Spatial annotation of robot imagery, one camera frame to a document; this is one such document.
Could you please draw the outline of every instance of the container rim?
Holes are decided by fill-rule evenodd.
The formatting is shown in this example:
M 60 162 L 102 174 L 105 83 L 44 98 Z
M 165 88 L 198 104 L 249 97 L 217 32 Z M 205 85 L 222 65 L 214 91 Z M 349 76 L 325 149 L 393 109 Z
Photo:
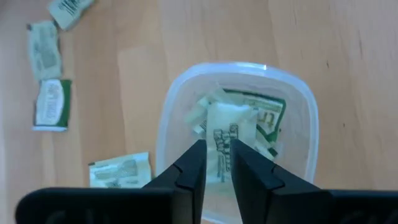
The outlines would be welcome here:
M 318 120 L 318 106 L 315 97 L 308 87 L 308 85 L 301 79 L 289 72 L 285 72 L 278 68 L 261 65 L 249 62 L 226 62 L 226 63 L 201 63 L 190 67 L 188 70 L 178 76 L 171 84 L 166 99 L 163 104 L 163 111 L 160 117 L 158 128 L 158 135 L 156 140 L 156 176 L 161 174 L 165 169 L 165 142 L 166 135 L 162 136 L 159 133 L 166 133 L 169 124 L 169 117 L 173 108 L 173 104 L 177 97 L 179 87 L 182 86 L 187 80 L 198 75 L 206 73 L 242 73 L 247 75 L 257 75 L 274 79 L 280 82 L 291 85 L 307 100 L 308 111 L 310 113 L 310 151 L 308 152 L 307 166 L 305 170 L 304 179 L 313 182 L 315 177 L 315 170 L 318 160 L 318 143 L 319 143 L 319 120 Z

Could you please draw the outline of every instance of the clear plastic tub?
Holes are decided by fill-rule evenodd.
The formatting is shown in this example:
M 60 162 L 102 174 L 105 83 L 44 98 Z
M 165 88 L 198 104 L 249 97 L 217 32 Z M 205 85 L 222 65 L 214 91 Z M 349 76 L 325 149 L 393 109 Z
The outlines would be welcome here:
M 305 82 L 277 68 L 253 63 L 195 65 L 172 83 L 164 103 L 156 142 L 156 175 L 178 159 L 199 137 L 183 117 L 218 83 L 223 88 L 282 98 L 286 111 L 280 124 L 275 163 L 313 182 L 318 158 L 317 102 Z M 206 186 L 202 218 L 239 223 L 238 204 L 217 186 Z

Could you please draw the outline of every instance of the sugar packet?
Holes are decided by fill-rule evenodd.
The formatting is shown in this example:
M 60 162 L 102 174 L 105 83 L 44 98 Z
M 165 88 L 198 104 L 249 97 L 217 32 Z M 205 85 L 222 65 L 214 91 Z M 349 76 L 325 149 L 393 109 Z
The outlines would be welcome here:
M 208 107 L 206 183 L 231 181 L 232 139 L 254 148 L 258 110 L 215 102 Z
M 190 125 L 194 132 L 202 134 L 206 132 L 207 126 L 207 109 L 214 102 L 222 102 L 233 104 L 233 101 L 225 93 L 225 91 L 218 87 L 209 92 L 204 97 L 200 98 L 193 106 L 192 110 L 185 115 L 184 121 Z
M 148 152 L 93 162 L 89 168 L 90 187 L 141 188 L 152 177 Z
M 80 19 L 83 10 L 94 0 L 54 0 L 49 6 L 51 16 L 63 30 L 71 29 Z
M 29 24 L 29 58 L 36 80 L 60 78 L 62 60 L 58 51 L 58 32 L 53 21 Z
M 70 80 L 42 80 L 35 104 L 34 131 L 66 131 L 70 110 Z
M 225 91 L 237 105 L 249 105 L 259 110 L 257 131 L 261 135 L 259 136 L 260 142 L 263 142 L 263 138 L 268 142 L 276 142 L 280 122 L 286 109 L 286 101 L 281 98 L 246 91 Z

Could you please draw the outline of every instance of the packet inside container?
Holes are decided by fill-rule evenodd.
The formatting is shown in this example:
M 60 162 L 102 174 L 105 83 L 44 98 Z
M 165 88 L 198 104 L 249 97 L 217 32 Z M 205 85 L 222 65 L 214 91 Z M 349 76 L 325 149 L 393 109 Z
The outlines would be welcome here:
M 185 122 L 207 142 L 206 183 L 231 181 L 229 143 L 239 139 L 269 160 L 275 149 L 286 102 L 271 96 L 220 87 L 200 98 Z

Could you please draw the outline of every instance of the wood grain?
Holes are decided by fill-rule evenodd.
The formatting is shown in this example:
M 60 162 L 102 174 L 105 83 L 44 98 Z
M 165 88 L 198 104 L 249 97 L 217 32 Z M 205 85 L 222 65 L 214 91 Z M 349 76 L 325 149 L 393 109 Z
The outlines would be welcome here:
M 317 99 L 315 183 L 398 189 L 398 2 L 394 0 L 97 0 L 60 32 L 73 80 L 70 129 L 35 133 L 38 84 L 25 25 L 47 0 L 0 0 L 0 222 L 46 186 L 87 186 L 87 163 L 149 151 L 165 93 L 200 62 L 266 63 L 305 80 Z

